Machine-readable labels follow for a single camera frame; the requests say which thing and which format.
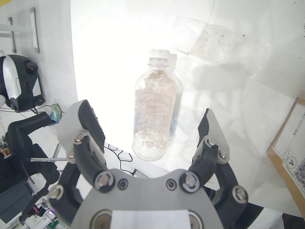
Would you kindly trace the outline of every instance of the clear plastic bottle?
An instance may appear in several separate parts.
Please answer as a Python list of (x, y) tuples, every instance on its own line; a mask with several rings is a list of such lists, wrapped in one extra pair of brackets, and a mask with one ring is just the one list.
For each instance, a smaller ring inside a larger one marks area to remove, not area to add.
[(173, 116), (172, 116), (172, 121), (171, 121), (171, 127), (170, 127), (170, 136), (169, 136), (169, 145), (172, 144), (172, 141), (175, 137), (176, 134), (176, 128), (177, 128), (177, 123), (178, 123), (178, 116), (179, 116), (179, 110), (180, 110), (180, 104), (181, 104), (181, 98), (182, 98), (182, 93), (183, 93), (183, 83), (181, 80), (177, 77), (177, 75), (174, 73), (174, 70), (176, 68), (176, 61), (177, 61), (177, 54), (170, 54), (170, 59), (169, 59), (169, 66), (167, 68), (168, 74), (172, 76), (174, 81), (176, 82), (178, 86), (177, 90), (177, 95), (176, 95), (176, 100), (175, 100), (175, 105), (173, 107)]
[(177, 94), (177, 83), (168, 74), (168, 50), (152, 49), (149, 69), (135, 84), (134, 153), (156, 161), (168, 148), (169, 131)]

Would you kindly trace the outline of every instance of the black metal bracket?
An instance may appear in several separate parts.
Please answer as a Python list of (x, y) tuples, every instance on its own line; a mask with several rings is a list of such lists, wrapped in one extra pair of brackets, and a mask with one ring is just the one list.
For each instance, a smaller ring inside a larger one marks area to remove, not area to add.
[(50, 198), (50, 204), (55, 210), (56, 215), (68, 226), (72, 221), (83, 202), (79, 190), (76, 188), (80, 171), (76, 164), (67, 163), (58, 184), (63, 187), (62, 197), (57, 199)]
[(239, 203), (234, 198), (233, 188), (238, 185), (238, 182), (229, 163), (217, 164), (215, 174), (220, 189), (215, 193), (212, 204), (223, 227), (225, 229), (233, 228), (235, 221), (241, 216), (248, 204), (248, 194), (245, 191), (245, 203)]

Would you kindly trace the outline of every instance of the wires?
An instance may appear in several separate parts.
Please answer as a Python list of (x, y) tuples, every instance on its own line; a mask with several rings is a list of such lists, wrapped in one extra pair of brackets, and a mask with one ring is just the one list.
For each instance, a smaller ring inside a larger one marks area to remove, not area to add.
[(116, 150), (111, 149), (111, 148), (109, 148), (109, 144), (108, 144), (108, 147), (104, 146), (104, 148), (109, 149), (111, 152), (113, 152), (113, 153), (116, 155), (116, 157), (117, 157), (117, 158), (119, 159), (119, 161), (120, 161), (120, 169), (121, 169), (122, 171), (126, 171), (126, 172), (129, 172), (130, 174), (133, 174), (133, 172), (130, 172), (129, 170), (122, 169), (122, 162), (123, 162), (123, 161), (127, 161), (127, 162), (132, 162), (132, 161), (133, 161), (132, 155), (131, 155), (130, 153), (128, 153), (129, 156), (130, 156), (130, 158), (131, 158), (130, 160), (122, 160), (122, 159), (120, 158), (120, 154), (123, 153), (123, 150), (122, 150), (119, 154), (117, 154), (115, 151), (117, 151), (118, 148), (117, 148)]
[(31, 109), (31, 111), (34, 113), (34, 114), (38, 114), (38, 111), (37, 111), (37, 109), (34, 107), (34, 110), (33, 110), (33, 108)]
[[(52, 106), (49, 106), (49, 105), (44, 105), (44, 106), (41, 106), (40, 108), (44, 108), (44, 107), (52, 107)], [(24, 111), (23, 113), (26, 113), (26, 112), (33, 112), (33, 113), (35, 113), (36, 115), (38, 114), (38, 109), (40, 109), (40, 108), (34, 108), (34, 110), (33, 109), (31, 109), (31, 110), (28, 110), (28, 111)], [(13, 110), (12, 108), (0, 108), (0, 109), (8, 109), (8, 110)], [(6, 111), (6, 110), (0, 110), (1, 112), (11, 112), (11, 113), (16, 113), (14, 110), (13, 111)]]

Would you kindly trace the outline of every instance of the metal rod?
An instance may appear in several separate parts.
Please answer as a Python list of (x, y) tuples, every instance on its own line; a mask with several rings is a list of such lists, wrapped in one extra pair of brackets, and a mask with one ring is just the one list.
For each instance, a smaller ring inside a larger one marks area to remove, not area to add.
[(18, 31), (18, 32), (32, 33), (32, 28), (17, 26), (17, 25), (0, 24), (0, 31)]
[(54, 151), (54, 155), (52, 156), (53, 158), (57, 158), (60, 147), (61, 147), (61, 145), (58, 143), (57, 146), (56, 146), (56, 149)]
[[(9, 25), (13, 25), (13, 19), (12, 19), (11, 17), (9, 17), (7, 20), (8, 20), (8, 22), (9, 22)], [(11, 40), (12, 40), (12, 52), (13, 52), (13, 53), (17, 53), (17, 51), (16, 51), (16, 44), (15, 44), (14, 32), (11, 31), (10, 35), (11, 35)]]
[(10, 33), (0, 33), (0, 37), (11, 37)]
[(63, 172), (63, 169), (58, 169), (57, 170), (59, 173)]
[(66, 161), (67, 158), (31, 158), (30, 161)]
[(30, 9), (30, 18), (31, 18), (31, 26), (33, 32), (33, 44), (34, 44), (34, 51), (40, 53), (39, 45), (38, 45), (38, 37), (37, 37), (37, 27), (36, 27), (36, 9), (35, 7)]

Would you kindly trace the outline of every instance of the screw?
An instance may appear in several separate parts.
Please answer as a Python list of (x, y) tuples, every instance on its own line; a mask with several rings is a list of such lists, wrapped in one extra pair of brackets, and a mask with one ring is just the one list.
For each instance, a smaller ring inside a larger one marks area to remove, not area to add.
[(84, 138), (85, 138), (84, 134), (78, 134), (78, 135), (75, 137), (74, 141), (75, 141), (75, 142), (82, 142), (82, 141), (84, 140)]
[(108, 183), (109, 183), (109, 176), (107, 174), (100, 176), (98, 181), (97, 181), (97, 183), (98, 183), (98, 185), (100, 187), (108, 185)]
[(63, 186), (60, 184), (57, 184), (51, 188), (49, 191), (48, 197), (51, 199), (57, 199), (59, 200), (63, 195)]
[(186, 193), (195, 193), (200, 188), (200, 182), (197, 175), (192, 171), (186, 171), (180, 176), (179, 184)]
[(186, 183), (190, 188), (194, 188), (194, 187), (195, 187), (195, 184), (196, 184), (196, 179), (194, 178), (194, 176), (186, 175), (186, 177), (185, 177), (185, 183)]
[(174, 179), (169, 179), (166, 181), (166, 187), (170, 191), (174, 191), (177, 188), (177, 183)]
[(246, 190), (243, 187), (241, 187), (240, 185), (234, 186), (234, 188), (232, 189), (232, 195), (238, 203), (240, 203), (240, 204), (247, 203)]
[(59, 189), (51, 189), (50, 192), (49, 192), (49, 197), (52, 198), (52, 199), (55, 199), (59, 196), (60, 194), (60, 190)]
[(190, 218), (191, 229), (202, 229), (203, 225), (200, 217), (194, 213), (193, 211), (188, 211), (188, 215)]
[(227, 157), (227, 153), (222, 150), (218, 152), (218, 155), (221, 159), (225, 159)]
[(208, 144), (211, 145), (211, 146), (215, 146), (215, 145), (216, 145), (216, 141), (215, 141), (215, 139), (213, 139), (213, 138), (208, 139), (207, 142), (208, 142)]
[(111, 226), (111, 211), (100, 211), (92, 221), (92, 229), (110, 229)]
[(235, 196), (237, 197), (237, 199), (242, 200), (246, 198), (246, 193), (241, 189), (237, 189), (235, 191)]
[(117, 184), (119, 190), (123, 191), (128, 187), (128, 181), (127, 179), (123, 178), (121, 179)]

